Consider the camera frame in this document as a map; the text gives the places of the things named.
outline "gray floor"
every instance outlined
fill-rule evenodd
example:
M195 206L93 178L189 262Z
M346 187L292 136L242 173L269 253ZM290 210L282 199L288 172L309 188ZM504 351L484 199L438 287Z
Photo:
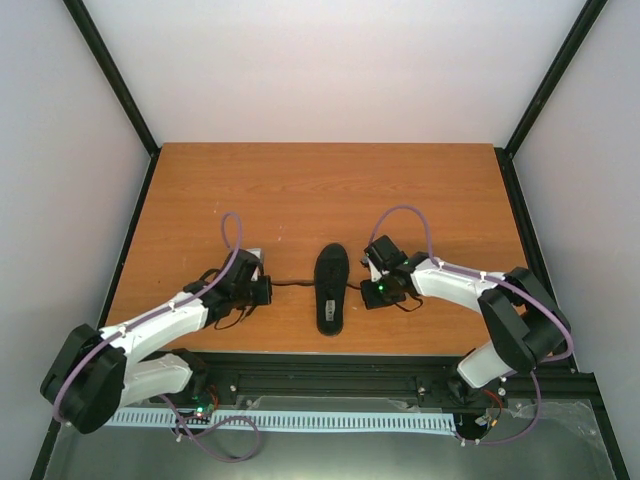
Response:
M508 436L527 423L507 413L491 436ZM509 445L464 448L453 437L423 434L265 433L260 454L241 464L217 462L188 441L176 443L169 429L104 427L86 436L69 430L61 434L47 478L614 478L599 434L591 426L585 431L585 425L584 415L575 421L563 414L545 418L529 436ZM205 439L231 454L241 454L251 442L249 432L222 431Z

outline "shoe label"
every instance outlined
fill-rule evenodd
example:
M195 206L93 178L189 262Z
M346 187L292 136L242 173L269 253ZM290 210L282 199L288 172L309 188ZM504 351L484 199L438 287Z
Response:
M336 301L335 300L327 300L327 303L324 304L324 318L327 322L333 322L333 316L336 313Z

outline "wall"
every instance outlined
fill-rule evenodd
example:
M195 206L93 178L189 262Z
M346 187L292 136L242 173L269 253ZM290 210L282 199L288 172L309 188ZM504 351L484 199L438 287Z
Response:
M581 369L640 478L640 3L609 2L516 158Z
M28 478L51 418L39 386L98 319L147 157L61 1L0 15L0 465Z
M159 141L504 145L584 0L87 0Z

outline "black shoe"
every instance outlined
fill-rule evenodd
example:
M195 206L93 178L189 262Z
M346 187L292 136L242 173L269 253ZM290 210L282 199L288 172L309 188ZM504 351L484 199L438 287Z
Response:
M338 335L344 324L344 295L349 279L349 257L339 243L322 249L316 260L316 321L323 335Z

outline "wooden table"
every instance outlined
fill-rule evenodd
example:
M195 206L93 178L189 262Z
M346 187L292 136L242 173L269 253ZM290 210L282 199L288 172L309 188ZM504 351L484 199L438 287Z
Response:
M350 280L359 283L367 278L359 259L371 229L399 203L425 213L435 252L447 261L494 271L526 265L490 145L165 144L107 324L165 302L220 266L224 212L240 215L243 248L264 249L273 280L312 279L320 250L340 242ZM409 255L426 248L410 212L392 214L381 233ZM413 313L367 311L354 290L347 290L342 333L325 337L315 326L313 288L273 290L272 305L238 326L208 328L168 348L461 355L488 339L482 318L462 307L426 299Z

